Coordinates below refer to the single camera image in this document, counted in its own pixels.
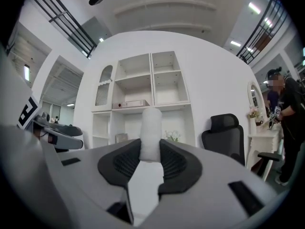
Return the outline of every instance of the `curved white wall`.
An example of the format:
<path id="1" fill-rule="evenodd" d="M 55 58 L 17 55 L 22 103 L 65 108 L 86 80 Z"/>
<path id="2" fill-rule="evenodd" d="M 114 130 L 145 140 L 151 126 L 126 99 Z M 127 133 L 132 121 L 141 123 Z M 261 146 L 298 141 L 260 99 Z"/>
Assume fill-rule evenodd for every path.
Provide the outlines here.
<path id="1" fill-rule="evenodd" d="M 74 112 L 74 125 L 84 132 L 86 147 L 92 146 L 92 103 L 96 69 L 108 62 L 132 56 L 175 51 L 188 88 L 196 136 L 210 129 L 210 117 L 232 113 L 244 128 L 245 155 L 248 153 L 249 99 L 247 85 L 257 80 L 250 67 L 225 49 L 184 34 L 164 31 L 135 31 L 117 34 L 100 43 L 85 69 Z"/>

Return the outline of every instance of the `arched cabinet door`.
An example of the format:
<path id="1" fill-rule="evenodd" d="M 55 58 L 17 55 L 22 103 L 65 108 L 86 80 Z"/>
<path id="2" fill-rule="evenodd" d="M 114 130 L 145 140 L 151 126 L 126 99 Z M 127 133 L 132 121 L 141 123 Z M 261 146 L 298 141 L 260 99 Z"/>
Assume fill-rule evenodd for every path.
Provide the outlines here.
<path id="1" fill-rule="evenodd" d="M 113 62 L 101 68 L 93 100 L 93 112 L 112 110 L 112 93 L 117 64 L 118 62 Z"/>

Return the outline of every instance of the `chair backrest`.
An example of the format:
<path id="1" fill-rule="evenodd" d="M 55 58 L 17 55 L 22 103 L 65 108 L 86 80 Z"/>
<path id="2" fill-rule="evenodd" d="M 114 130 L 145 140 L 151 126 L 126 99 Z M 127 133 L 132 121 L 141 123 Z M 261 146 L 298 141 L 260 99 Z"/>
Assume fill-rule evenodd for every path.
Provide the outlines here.
<path id="1" fill-rule="evenodd" d="M 235 159 L 245 165 L 244 130 L 233 114 L 221 114 L 211 117 L 211 129 L 202 133 L 205 149 Z"/>

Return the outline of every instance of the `white vase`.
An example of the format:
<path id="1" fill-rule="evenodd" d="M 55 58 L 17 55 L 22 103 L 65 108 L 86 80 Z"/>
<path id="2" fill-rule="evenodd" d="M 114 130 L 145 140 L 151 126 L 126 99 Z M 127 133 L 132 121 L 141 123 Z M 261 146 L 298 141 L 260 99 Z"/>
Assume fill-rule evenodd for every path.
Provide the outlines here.
<path id="1" fill-rule="evenodd" d="M 251 133 L 251 135 L 255 135 L 256 134 L 255 118 L 250 118 L 250 133 Z"/>

